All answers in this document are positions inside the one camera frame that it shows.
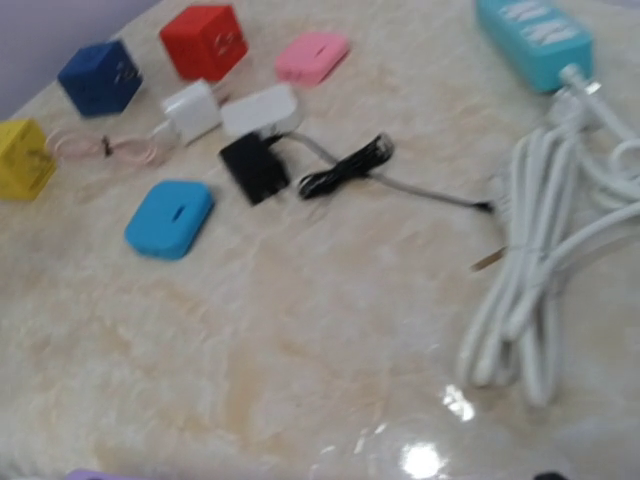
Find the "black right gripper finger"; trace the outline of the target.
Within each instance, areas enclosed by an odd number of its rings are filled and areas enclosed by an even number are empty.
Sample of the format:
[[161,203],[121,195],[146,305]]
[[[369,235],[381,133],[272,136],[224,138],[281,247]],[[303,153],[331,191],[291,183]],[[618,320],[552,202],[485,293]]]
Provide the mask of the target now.
[[568,478],[559,472],[547,471],[536,474],[533,480],[568,480]]

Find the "light blue power strip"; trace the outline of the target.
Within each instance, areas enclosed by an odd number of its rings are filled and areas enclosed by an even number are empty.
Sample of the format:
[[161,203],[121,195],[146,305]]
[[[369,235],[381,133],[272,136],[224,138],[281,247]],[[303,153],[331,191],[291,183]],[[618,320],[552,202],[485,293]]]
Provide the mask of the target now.
[[569,65],[593,76],[592,34],[553,2],[477,0],[474,7],[479,26],[533,91],[562,88]]

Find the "white plug adapter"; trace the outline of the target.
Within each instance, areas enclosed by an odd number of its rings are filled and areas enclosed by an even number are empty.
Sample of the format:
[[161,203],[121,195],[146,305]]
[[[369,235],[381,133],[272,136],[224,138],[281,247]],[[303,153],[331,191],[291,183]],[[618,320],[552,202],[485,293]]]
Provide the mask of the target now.
[[298,98],[288,83],[279,83],[221,108],[222,127],[231,137],[257,133],[262,138],[296,130],[303,114]]

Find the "light blue small adapter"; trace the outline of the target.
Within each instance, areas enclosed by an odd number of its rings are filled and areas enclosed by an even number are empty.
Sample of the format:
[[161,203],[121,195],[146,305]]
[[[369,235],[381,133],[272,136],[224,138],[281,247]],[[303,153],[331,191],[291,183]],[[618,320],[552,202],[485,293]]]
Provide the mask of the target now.
[[142,256],[179,260],[190,251],[214,206],[212,191],[204,183],[161,181],[139,205],[124,239]]

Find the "purple power strip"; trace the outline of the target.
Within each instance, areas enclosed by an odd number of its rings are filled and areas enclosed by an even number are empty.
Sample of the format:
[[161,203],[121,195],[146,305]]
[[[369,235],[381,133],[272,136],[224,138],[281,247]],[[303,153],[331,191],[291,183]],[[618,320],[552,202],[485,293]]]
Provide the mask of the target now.
[[125,476],[101,471],[76,469],[67,473],[65,480],[144,480],[142,477]]

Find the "pink plug adapter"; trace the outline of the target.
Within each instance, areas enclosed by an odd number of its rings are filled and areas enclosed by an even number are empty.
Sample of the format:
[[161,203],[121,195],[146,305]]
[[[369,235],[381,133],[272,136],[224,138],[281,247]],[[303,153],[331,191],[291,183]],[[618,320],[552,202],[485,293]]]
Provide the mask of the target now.
[[312,31],[299,35],[276,58],[279,80],[303,87],[322,83],[350,52],[342,34]]

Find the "white usb charger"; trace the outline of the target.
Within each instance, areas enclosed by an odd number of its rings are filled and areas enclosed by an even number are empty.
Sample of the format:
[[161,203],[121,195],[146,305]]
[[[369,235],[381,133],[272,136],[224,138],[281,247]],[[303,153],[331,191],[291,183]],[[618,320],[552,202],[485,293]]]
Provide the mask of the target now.
[[135,166],[157,164],[177,147],[186,147],[222,124],[218,89],[195,81],[161,102],[163,121],[144,134],[111,136],[84,130],[59,129],[46,147],[59,161],[115,160]]

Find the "red cube socket adapter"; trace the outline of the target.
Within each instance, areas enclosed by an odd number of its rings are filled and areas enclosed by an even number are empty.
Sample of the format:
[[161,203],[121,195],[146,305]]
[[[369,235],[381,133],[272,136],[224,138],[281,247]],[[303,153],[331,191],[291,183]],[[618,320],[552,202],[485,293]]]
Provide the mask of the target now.
[[180,78],[221,81],[248,53],[249,47],[231,4],[194,4],[159,32]]

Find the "blue cube adapter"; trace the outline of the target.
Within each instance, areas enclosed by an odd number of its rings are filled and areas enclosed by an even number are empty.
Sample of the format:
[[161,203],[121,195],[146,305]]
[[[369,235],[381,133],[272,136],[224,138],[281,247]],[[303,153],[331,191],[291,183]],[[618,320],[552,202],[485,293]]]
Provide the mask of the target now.
[[57,81],[83,118],[120,114],[140,89],[143,77],[121,40],[80,48]]

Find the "yellow black plug adapter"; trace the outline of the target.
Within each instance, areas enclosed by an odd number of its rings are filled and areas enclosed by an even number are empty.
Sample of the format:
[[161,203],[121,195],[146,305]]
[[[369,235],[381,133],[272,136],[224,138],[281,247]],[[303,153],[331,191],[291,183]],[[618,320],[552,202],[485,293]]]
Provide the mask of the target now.
[[33,119],[1,123],[1,199],[34,200],[56,171],[46,136]]

